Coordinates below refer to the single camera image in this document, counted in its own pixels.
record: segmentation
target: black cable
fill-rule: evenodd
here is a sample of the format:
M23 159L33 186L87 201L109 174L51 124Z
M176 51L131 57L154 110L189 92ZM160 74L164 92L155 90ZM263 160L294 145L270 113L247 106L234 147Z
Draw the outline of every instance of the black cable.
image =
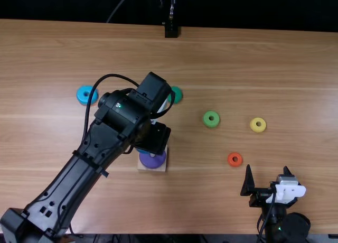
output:
M256 234L256 236L258 237L258 234ZM260 242L261 242L261 243L265 243L265 242L263 241L262 237L261 237L261 239L260 239Z
M127 152L123 152L123 154L130 154L130 153L132 153L133 149L134 149L134 147L131 145L129 150Z
M111 12L111 14L109 15L109 18L107 19L106 23L109 23L112 16L115 14L115 12L117 11L117 9L120 8L121 4L124 2L125 0L121 0L118 5L114 8L114 10Z
M259 216L258 220L257 220L257 231L258 231L258 233L259 233L259 225L260 225L260 222L262 221L262 219L263 219L263 214L261 214ZM265 240L265 238L262 236L260 242L265 243L262 239Z
M208 243L208 241L206 240L205 236L203 234L201 234L202 239L204 240L205 243Z
M162 112L152 114L150 116L150 119L160 118L160 117L164 116L170 110L170 108L173 106L174 101L175 101L175 92L173 90L171 90L170 96L171 96L171 102L170 102L169 107L166 110L162 111Z
M119 74L107 74L107 75L104 75L103 77L101 77L99 80L97 80L96 83L93 85L93 88L91 89L89 97L88 97L88 102L87 102L87 106L86 106L86 113L84 115L84 127L83 127L82 141L84 140L86 133L88 131L89 111L90 111L90 105L91 105L91 100L93 98L93 94L94 94L96 88L98 87L98 85L102 81L104 81L106 78L110 78L110 77L121 78L121 79L124 79L126 81L129 81L130 83L134 84L136 87L139 86L138 83L136 83L134 80L131 80L130 78L127 78L127 77L119 75Z
M272 211L273 206L274 206L274 204L275 204L275 200L276 200L276 193L273 192L273 200L272 200L272 202L271 202L269 211L268 211L268 213L267 213L267 215L266 215L266 217L265 217L264 223L263 223L262 227L261 227L260 230L259 230L259 234L258 234L256 243L259 243L259 242L261 241L261 237L262 237L263 231L264 231L265 226L266 226L266 223L268 222L269 217L270 217L270 215L271 215L271 211Z
M95 243L96 237L97 237L97 234L96 234L95 237L94 237L93 243Z
M71 235L73 235L73 236L75 236L75 237L78 237L78 238L80 238L80 239L83 238L83 234L79 234L79 235L78 235L78 234L75 234L75 233L74 233L73 228L72 228L72 224L71 224L71 223L69 224L69 230L70 230L70 234L71 234Z

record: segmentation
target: wooden block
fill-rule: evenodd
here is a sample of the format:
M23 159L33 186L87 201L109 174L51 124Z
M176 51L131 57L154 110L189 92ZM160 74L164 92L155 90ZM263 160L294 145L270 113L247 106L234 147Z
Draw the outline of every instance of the wooden block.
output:
M166 170L166 167L167 167L167 160L168 160L168 145L165 146L165 154L166 154L166 158L165 158L165 161L164 163L156 168L156 169L149 169L149 168L146 168L142 163L141 161L139 160L139 153L137 153L137 169L138 170L141 170L141 171L158 171L158 172L165 172Z

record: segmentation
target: orange ring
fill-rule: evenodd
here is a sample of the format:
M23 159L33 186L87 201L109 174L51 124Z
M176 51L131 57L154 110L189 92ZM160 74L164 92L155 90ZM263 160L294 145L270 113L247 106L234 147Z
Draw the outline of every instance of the orange ring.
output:
M237 152L232 152L228 155L228 163L233 167L240 166L243 163L242 156Z

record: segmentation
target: black background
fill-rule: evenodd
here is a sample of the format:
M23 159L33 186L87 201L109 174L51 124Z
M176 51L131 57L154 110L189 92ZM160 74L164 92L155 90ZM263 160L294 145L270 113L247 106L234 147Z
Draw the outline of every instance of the black background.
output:
M0 0L0 18L105 22L119 1ZM177 0L176 11L181 26L338 31L338 0ZM111 22L157 25L161 13L159 0L126 0Z

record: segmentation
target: wood grain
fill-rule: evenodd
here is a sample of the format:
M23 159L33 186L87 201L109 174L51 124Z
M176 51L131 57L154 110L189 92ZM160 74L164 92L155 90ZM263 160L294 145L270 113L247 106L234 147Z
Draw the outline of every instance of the wood grain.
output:
M245 165L268 186L287 165L307 187L291 210L311 233L337 233L338 35L335 33L0 20L0 214L23 208L78 147L82 85L149 71L182 88L161 119L172 129L166 173L119 157L73 220L77 233L256 233L259 209L239 192ZM111 79L106 91L129 87ZM202 116L215 110L216 129ZM265 132L250 120L262 117Z

